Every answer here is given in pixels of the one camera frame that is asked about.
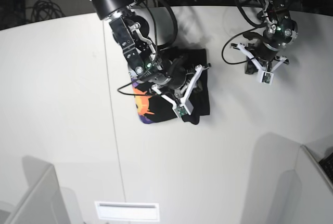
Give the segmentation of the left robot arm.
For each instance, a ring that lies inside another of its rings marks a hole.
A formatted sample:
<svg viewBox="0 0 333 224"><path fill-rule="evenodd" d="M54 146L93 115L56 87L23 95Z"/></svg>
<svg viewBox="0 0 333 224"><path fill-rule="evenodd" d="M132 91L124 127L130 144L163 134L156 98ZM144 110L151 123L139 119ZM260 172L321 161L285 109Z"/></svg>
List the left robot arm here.
<svg viewBox="0 0 333 224"><path fill-rule="evenodd" d="M289 64L289 60L278 53L292 44L298 37L298 25L292 20L287 0L257 0L261 11L257 14L260 23L253 22L245 13L240 0L234 0L235 5L242 17L253 28L241 32L229 39L221 51L222 60L228 65L245 65L245 73L252 75L260 70L269 73L273 72L282 64ZM243 36L248 40L256 40L245 46L246 60L240 62L229 62L224 57L227 45L234 49L240 48L231 41Z"/></svg>

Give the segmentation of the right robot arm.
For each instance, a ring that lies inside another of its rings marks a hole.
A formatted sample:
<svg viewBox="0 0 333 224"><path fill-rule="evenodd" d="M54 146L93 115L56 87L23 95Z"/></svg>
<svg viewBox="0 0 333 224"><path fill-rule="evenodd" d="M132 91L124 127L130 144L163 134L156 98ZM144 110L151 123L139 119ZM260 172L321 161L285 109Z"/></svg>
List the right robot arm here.
<svg viewBox="0 0 333 224"><path fill-rule="evenodd" d="M176 16L171 7L158 0L167 10L172 22L172 35L164 44L149 37L147 20L137 15L132 6L148 0L90 0L100 20L107 21L114 40L121 47L127 61L132 82L154 83L162 87L163 94L183 89L187 76L185 57L170 57L169 47L178 34Z"/></svg>

